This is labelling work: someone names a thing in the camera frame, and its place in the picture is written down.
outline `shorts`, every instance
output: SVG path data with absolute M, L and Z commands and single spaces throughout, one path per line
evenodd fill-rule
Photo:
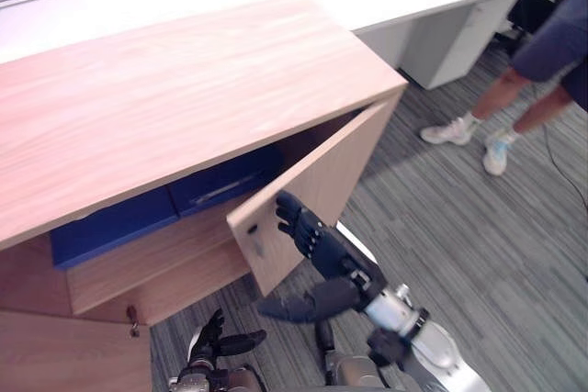
M 572 64 L 560 84 L 588 111 L 588 0 L 563 0 L 511 60 L 512 68 L 533 82 L 546 82 Z

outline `blue storage box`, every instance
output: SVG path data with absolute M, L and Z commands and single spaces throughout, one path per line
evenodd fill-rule
M 67 269 L 178 219 L 165 187 L 51 231 L 53 264 Z
M 180 216 L 220 204 L 272 181 L 283 157 L 273 145 L 250 151 L 168 185 Z

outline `white sneaker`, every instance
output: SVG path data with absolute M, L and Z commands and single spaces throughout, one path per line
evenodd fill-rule
M 506 170 L 506 153 L 510 144 L 504 140 L 497 138 L 496 132 L 488 137 L 485 141 L 486 154 L 482 159 L 484 169 L 489 174 L 500 176 Z
M 447 126 L 433 126 L 421 130 L 421 138 L 431 144 L 453 142 L 458 146 L 465 146 L 477 126 L 478 124 L 472 123 L 467 127 L 463 118 L 457 118 Z

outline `white robotic arm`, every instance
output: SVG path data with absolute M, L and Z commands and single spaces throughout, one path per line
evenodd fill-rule
M 491 392 L 449 333 L 425 309 L 413 307 L 408 287 L 389 289 L 373 254 L 343 224 L 325 226 L 287 192 L 279 194 L 277 206 L 284 220 L 279 229 L 327 280 L 304 297 L 265 299 L 258 307 L 262 314 L 314 322 L 354 308 L 377 327 L 367 341 L 377 364 L 397 364 L 424 392 Z

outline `cabinet top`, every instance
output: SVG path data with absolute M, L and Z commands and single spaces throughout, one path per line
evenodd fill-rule
M 5 63 L 0 250 L 405 83 L 310 0 L 268 0 Z

